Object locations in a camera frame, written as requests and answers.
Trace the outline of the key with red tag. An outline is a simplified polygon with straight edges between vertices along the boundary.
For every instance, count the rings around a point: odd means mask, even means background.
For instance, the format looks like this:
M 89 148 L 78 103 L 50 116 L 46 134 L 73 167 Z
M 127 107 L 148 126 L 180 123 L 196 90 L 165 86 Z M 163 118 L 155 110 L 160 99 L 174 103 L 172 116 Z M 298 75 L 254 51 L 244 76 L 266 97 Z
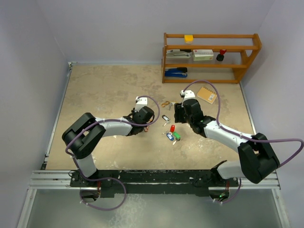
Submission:
M 171 125 L 170 129 L 166 133 L 173 133 L 175 131 L 175 125 Z

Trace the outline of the key with green tag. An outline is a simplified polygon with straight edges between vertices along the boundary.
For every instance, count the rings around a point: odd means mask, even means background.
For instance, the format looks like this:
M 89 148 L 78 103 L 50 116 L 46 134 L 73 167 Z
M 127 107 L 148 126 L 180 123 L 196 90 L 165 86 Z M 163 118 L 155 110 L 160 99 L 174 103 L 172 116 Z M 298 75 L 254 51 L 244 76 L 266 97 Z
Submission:
M 181 137 L 180 137 L 180 135 L 179 135 L 177 132 L 173 132 L 172 135 L 173 135 L 174 138 L 175 138 L 175 140 L 174 140 L 174 142 L 173 142 L 173 145 L 174 145 L 176 142 L 178 142 L 178 141 L 181 140 Z

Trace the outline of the orange red carabiner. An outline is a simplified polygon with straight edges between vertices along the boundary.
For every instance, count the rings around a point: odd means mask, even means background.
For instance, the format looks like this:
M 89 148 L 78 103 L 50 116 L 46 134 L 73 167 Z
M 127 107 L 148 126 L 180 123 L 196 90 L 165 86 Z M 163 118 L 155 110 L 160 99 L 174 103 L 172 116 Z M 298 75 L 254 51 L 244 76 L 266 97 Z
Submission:
M 170 104 L 170 101 L 166 101 L 166 102 L 164 102 L 164 103 L 162 103 L 162 107 L 166 107 L 166 106 L 168 106 Z

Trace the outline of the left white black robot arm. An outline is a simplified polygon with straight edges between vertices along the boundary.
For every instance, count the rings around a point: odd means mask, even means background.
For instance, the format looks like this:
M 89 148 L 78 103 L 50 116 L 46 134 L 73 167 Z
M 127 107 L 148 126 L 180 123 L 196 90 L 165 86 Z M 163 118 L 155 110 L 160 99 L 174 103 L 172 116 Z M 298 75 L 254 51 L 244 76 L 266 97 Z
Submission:
M 82 172 L 81 181 L 86 186 L 97 183 L 97 168 L 92 152 L 103 137 L 137 135 L 154 117 L 154 111 L 147 106 L 120 119 L 112 120 L 98 120 L 91 113 L 84 113 L 62 134 L 62 140 L 72 151 L 77 168 Z

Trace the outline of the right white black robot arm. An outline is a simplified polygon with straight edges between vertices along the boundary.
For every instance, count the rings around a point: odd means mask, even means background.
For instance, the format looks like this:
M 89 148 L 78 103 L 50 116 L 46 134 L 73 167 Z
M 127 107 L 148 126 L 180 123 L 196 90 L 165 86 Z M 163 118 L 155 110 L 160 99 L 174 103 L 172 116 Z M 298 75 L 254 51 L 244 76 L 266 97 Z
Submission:
M 196 99 L 189 99 L 174 105 L 175 123 L 188 123 L 194 133 L 213 139 L 238 153 L 238 161 L 222 161 L 213 167 L 212 182 L 222 186 L 230 178 L 246 178 L 258 184 L 275 171 L 280 162 L 265 135 L 234 135 L 231 129 L 221 129 L 216 119 L 203 114 Z

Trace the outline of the key with light blue tag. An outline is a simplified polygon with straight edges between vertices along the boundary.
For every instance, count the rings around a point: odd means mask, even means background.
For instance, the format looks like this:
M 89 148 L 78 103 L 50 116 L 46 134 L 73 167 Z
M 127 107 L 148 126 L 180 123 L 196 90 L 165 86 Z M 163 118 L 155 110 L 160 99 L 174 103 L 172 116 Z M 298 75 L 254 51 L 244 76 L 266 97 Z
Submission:
M 174 137 L 172 136 L 171 133 L 163 133 L 164 135 L 166 135 L 166 137 L 170 140 L 170 141 L 173 141 L 174 140 Z

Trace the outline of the brown spiral notebook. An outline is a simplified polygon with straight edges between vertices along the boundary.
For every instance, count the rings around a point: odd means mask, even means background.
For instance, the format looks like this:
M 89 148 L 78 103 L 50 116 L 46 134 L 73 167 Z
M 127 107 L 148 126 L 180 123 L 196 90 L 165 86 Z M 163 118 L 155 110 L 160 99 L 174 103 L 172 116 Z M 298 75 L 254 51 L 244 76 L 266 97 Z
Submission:
M 197 97 L 208 102 L 209 104 L 213 104 L 217 98 L 217 94 L 206 87 L 202 87 L 197 92 Z

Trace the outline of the blue stapler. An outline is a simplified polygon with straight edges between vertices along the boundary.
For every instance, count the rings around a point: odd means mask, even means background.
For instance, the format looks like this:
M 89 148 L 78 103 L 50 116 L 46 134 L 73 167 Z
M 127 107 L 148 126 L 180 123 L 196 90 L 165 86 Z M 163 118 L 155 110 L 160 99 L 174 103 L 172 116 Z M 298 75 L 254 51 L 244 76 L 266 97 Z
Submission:
M 169 68 L 165 70 L 165 77 L 186 78 L 188 69 L 186 67 Z

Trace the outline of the wooden shelf rack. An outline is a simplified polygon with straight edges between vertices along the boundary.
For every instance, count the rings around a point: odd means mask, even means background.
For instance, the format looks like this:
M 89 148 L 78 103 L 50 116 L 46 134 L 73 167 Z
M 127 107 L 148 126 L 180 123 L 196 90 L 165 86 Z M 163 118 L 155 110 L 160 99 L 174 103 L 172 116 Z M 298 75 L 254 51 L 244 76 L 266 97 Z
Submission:
M 163 36 L 161 74 L 163 83 L 188 83 L 195 80 L 208 80 L 212 83 L 238 84 L 262 48 L 258 34 L 193 34 L 191 44 L 184 42 L 185 34 L 168 34 Z M 170 49 L 212 49 L 214 57 L 209 61 L 194 61 L 190 58 L 167 58 Z M 224 60 L 216 60 L 221 49 L 226 49 Z M 186 78 L 165 77 L 169 68 L 186 67 Z

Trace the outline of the white stapler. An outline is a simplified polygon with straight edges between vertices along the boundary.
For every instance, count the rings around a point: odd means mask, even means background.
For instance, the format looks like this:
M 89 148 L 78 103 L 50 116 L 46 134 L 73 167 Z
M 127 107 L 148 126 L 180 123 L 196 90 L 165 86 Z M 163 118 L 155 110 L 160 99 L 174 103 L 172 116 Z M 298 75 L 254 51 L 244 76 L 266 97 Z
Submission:
M 167 58 L 190 58 L 191 54 L 190 49 L 170 49 L 166 51 Z

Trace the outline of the white cardboard box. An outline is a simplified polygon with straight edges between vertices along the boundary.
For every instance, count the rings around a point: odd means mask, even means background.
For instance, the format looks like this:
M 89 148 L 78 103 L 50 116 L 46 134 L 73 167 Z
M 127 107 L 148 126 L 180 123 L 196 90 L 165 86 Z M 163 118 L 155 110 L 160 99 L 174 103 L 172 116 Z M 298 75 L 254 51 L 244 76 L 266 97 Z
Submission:
M 192 51 L 194 61 L 209 61 L 214 57 L 212 49 L 194 49 Z

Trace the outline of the red black stamp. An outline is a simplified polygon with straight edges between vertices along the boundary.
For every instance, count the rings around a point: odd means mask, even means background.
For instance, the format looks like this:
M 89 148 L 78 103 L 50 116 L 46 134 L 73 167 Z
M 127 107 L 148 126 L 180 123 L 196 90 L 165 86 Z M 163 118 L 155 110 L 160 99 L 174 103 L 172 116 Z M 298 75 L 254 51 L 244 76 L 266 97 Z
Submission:
M 226 49 L 221 49 L 219 51 L 219 54 L 216 57 L 216 60 L 219 62 L 222 62 L 224 60 L 224 55 L 225 55 L 226 51 L 227 51 Z

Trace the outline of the yellow tape dispenser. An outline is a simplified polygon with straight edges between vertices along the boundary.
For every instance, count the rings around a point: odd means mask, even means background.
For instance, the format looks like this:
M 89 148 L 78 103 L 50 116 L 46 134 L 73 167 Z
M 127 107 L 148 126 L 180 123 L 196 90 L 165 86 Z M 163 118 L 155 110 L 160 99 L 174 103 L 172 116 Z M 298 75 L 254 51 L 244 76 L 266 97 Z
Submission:
M 194 40 L 193 35 L 189 35 L 189 34 L 184 35 L 184 42 L 186 44 L 191 44 L 193 42 L 193 40 Z

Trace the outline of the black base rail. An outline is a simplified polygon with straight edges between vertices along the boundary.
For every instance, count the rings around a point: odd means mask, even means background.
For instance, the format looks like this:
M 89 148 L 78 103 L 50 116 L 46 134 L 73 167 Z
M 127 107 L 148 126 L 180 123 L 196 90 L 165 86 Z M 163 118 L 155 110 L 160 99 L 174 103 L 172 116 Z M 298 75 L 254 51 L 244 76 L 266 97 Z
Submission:
M 225 180 L 212 170 L 98 170 L 90 180 L 72 171 L 70 186 L 94 188 L 101 198 L 115 194 L 191 194 L 200 197 L 220 195 L 237 187 L 237 178 Z

